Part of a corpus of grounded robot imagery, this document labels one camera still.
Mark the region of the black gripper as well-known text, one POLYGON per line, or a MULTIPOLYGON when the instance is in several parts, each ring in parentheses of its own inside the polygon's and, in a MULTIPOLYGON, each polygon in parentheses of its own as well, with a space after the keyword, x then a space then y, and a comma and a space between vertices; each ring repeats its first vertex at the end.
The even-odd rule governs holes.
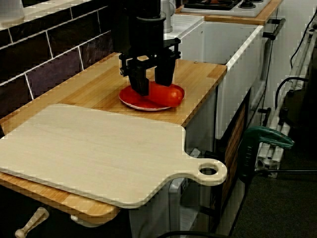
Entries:
POLYGON ((170 86, 176 60, 180 58, 181 40, 164 38, 164 21, 164 17, 129 17, 118 33, 120 73, 128 76, 132 89, 141 96, 149 95, 146 69, 155 67, 155 83, 170 86))

